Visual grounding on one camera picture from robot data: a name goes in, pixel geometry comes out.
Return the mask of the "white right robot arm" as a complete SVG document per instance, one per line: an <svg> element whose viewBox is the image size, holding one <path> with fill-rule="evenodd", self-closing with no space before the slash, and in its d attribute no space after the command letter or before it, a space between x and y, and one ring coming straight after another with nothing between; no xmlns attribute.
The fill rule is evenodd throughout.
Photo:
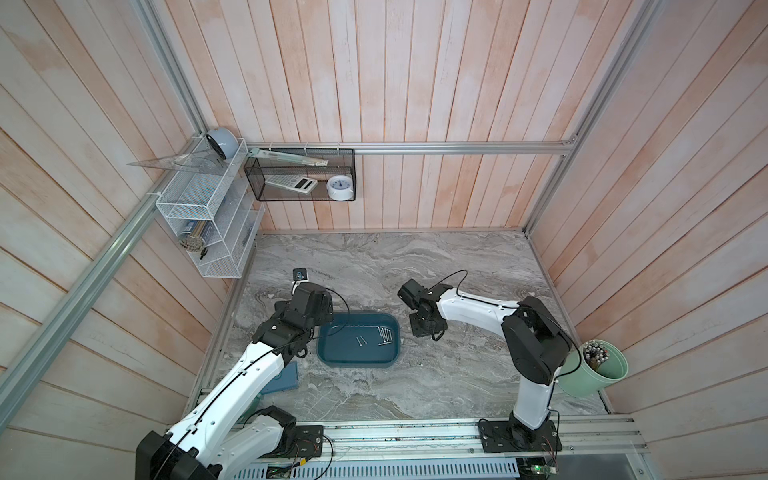
<svg viewBox="0 0 768 480"><path fill-rule="evenodd" d="M468 295L444 283L426 288L413 279L400 287L398 297L411 310L409 320L416 337L437 341L454 321L505 339L520 383L508 420L477 422L486 453L554 455L562 450L557 423L550 419L550 403L573 342L539 299L528 296L520 302L503 302Z"/></svg>

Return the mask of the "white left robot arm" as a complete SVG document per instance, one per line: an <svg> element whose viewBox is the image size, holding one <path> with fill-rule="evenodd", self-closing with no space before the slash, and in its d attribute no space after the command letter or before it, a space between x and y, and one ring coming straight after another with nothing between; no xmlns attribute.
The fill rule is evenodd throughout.
<svg viewBox="0 0 768 480"><path fill-rule="evenodd" d="M332 293L297 282L291 299L257 328L240 359L210 394L163 435L149 432L138 444L137 479L230 479L264 455L291 455L296 418L278 407L255 412L232 428L263 388L306 350L315 329L333 319Z"/></svg>

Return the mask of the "teal plastic storage tray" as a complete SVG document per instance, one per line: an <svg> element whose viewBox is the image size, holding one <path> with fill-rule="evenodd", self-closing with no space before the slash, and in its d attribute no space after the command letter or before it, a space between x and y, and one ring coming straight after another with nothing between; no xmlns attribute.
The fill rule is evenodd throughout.
<svg viewBox="0 0 768 480"><path fill-rule="evenodd" d="M379 346L380 326L394 333L394 343ZM356 340L362 337L367 344L360 347ZM388 368L398 359L401 351L400 329L397 320L389 314L372 311L341 312L324 325L319 332L317 354L320 360L336 368Z"/></svg>

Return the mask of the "silver screws pile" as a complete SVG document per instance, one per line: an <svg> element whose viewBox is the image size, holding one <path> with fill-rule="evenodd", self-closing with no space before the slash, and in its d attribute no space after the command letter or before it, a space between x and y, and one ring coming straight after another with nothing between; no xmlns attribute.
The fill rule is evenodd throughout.
<svg viewBox="0 0 768 480"><path fill-rule="evenodd" d="M394 333L391 328L380 326L378 328L378 333L380 335L379 346L391 345L394 343Z"/></svg>

